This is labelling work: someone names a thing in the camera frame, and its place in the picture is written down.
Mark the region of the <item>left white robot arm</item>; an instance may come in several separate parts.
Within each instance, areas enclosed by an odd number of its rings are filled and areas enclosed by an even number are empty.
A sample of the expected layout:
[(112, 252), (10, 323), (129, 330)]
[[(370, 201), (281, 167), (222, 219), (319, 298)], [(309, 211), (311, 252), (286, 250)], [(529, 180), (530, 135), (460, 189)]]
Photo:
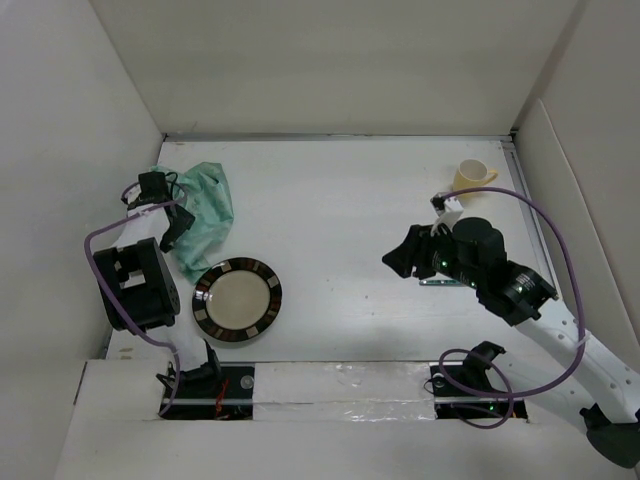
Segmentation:
[(222, 371), (206, 358), (195, 333), (176, 324), (181, 299), (166, 257), (190, 281), (209, 266), (206, 251), (222, 242), (233, 223), (233, 207), (225, 174), (217, 164), (203, 163), (183, 173), (152, 170), (139, 175), (121, 199), (126, 216), (121, 233), (109, 247), (95, 250), (97, 232), (84, 248), (99, 285), (107, 320), (113, 330), (179, 354), (191, 369), (188, 384), (201, 396), (222, 387)]

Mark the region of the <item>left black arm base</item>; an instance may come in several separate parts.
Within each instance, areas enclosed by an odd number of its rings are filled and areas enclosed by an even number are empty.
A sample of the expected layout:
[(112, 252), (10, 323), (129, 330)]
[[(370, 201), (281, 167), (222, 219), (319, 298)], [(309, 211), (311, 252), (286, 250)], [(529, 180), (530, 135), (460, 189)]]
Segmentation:
[(206, 360), (188, 371), (169, 364), (156, 378), (164, 388), (159, 416), (165, 420), (245, 421), (253, 419), (256, 368), (253, 363), (221, 363), (205, 343)]

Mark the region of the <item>green patterned cloth napkin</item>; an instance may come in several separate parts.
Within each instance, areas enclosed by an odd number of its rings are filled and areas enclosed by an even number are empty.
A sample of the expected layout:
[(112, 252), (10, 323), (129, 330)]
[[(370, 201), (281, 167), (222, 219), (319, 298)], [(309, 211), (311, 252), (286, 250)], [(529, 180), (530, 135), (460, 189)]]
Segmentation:
[(211, 267), (206, 254), (224, 243), (233, 225), (231, 189), (223, 166), (211, 162), (178, 173), (177, 185), (194, 222), (175, 242), (173, 254), (180, 272), (195, 284)]

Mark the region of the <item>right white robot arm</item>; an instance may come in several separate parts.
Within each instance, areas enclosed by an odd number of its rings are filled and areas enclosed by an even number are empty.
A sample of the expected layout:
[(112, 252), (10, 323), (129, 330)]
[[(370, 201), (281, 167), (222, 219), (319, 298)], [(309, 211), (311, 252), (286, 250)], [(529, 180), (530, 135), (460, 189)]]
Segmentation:
[(639, 461), (639, 375), (578, 327), (556, 290), (534, 270), (508, 260), (502, 234), (487, 220), (453, 228), (413, 225), (382, 258), (402, 278), (442, 274), (476, 292), (489, 312), (534, 340), (593, 398), (579, 414), (591, 445), (627, 468)]

